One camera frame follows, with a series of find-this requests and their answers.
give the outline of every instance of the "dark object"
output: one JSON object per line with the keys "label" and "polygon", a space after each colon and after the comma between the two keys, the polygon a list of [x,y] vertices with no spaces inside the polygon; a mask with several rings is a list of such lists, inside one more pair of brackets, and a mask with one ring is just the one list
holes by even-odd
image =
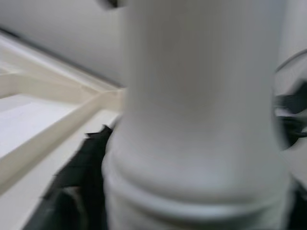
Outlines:
{"label": "dark object", "polygon": [[305,123],[295,117],[281,116],[278,117],[281,123],[281,131],[284,137],[286,148],[293,146],[299,138],[307,137],[307,134],[302,132],[305,128]]}
{"label": "dark object", "polygon": [[298,114],[307,109],[307,82],[301,80],[297,85],[292,94],[280,98],[280,106],[292,114]]}
{"label": "dark object", "polygon": [[43,200],[23,230],[77,230],[80,215],[73,199],[57,190],[48,200]]}
{"label": "dark object", "polygon": [[289,217],[288,229],[306,230],[307,229],[307,191],[298,184],[295,191],[294,208]]}
{"label": "dark object", "polygon": [[[56,174],[43,200],[24,230],[106,230],[105,197],[101,163],[112,130],[89,133],[74,157]],[[72,188],[80,197],[86,217],[74,197],[65,193]]]}
{"label": "dark object", "polygon": [[110,8],[118,8],[119,7],[119,2],[118,0],[99,0],[100,3],[103,4],[105,7],[106,5]]}
{"label": "dark object", "polygon": [[0,27],[0,31],[6,35],[9,35],[11,37],[17,38],[17,39],[21,39],[22,36],[20,36],[18,33],[13,32],[12,30],[9,30],[3,26]]}

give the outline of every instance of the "black cloth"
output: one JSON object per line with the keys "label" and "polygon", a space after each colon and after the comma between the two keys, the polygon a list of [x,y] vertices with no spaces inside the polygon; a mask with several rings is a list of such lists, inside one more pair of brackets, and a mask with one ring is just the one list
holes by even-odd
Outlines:
{"label": "black cloth", "polygon": [[307,230],[307,191],[302,184],[297,183],[294,196],[294,205],[289,216],[288,229]]}
{"label": "black cloth", "polygon": [[295,88],[288,95],[280,96],[280,105],[292,114],[298,114],[307,109],[307,81],[298,80]]}
{"label": "black cloth", "polygon": [[[86,229],[107,229],[101,163],[111,134],[112,129],[107,126],[98,133],[87,134],[88,138],[84,140],[77,153],[55,175],[42,197],[41,204],[24,230],[81,230],[82,217],[77,210],[76,201],[64,193],[65,189],[72,187],[78,188],[76,191],[86,213]],[[48,218],[42,218],[45,217],[44,213],[49,213]]]}

